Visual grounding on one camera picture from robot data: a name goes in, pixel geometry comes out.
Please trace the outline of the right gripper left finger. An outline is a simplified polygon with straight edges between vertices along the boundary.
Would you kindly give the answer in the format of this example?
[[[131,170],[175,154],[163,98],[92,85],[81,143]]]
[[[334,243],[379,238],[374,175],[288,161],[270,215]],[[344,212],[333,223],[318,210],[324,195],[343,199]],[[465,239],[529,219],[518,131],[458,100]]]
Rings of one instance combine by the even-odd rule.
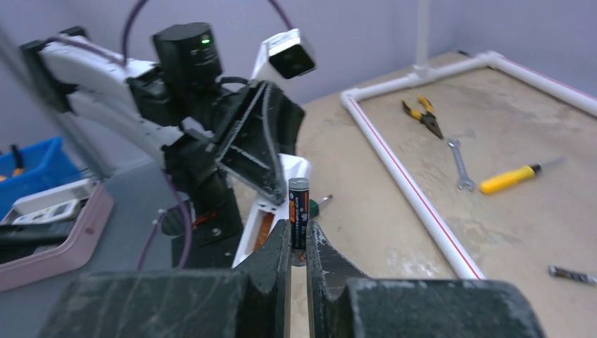
[[[94,273],[71,282],[41,337],[288,337],[291,226],[235,268]]]

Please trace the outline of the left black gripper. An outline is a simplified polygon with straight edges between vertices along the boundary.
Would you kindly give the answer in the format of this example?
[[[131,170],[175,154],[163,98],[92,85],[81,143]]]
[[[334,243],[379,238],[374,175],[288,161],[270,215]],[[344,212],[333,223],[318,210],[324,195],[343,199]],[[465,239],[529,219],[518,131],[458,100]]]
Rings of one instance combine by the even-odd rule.
[[[269,81],[238,90],[217,82],[176,95],[163,90],[163,125],[183,135],[163,147],[165,170],[177,187],[205,187],[231,175],[279,206],[286,198],[280,154],[294,155],[304,110]]]

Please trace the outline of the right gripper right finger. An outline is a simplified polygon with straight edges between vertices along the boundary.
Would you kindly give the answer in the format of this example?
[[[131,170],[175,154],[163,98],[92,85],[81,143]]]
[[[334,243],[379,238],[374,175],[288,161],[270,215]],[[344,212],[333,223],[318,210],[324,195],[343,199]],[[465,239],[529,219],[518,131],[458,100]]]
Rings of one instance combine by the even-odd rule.
[[[306,228],[312,337],[545,337],[521,291],[495,280],[375,279]]]

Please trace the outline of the white AC remote control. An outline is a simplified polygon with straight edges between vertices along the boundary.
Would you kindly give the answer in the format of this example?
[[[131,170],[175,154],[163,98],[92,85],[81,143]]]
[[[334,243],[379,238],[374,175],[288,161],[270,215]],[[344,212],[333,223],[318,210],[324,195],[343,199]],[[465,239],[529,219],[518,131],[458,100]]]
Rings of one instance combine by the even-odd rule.
[[[279,157],[284,170],[282,179],[283,203],[274,205],[260,195],[254,199],[232,261],[233,268],[237,267],[265,243],[279,220],[289,217],[288,180],[295,177],[310,177],[312,165],[306,158],[287,154],[280,154]]]

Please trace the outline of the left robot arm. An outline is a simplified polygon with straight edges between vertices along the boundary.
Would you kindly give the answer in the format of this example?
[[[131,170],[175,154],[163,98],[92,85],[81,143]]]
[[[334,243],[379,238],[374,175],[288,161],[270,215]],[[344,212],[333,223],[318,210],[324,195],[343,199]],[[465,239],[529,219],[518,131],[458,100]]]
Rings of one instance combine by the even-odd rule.
[[[20,52],[52,108],[93,120],[142,149],[197,216],[227,224],[237,212],[226,197],[228,177],[273,208],[286,205],[282,159],[296,153],[304,118],[286,83],[315,68],[302,32],[263,41],[247,79],[224,76],[209,23],[172,25],[152,42],[157,61],[127,58],[75,26]]]

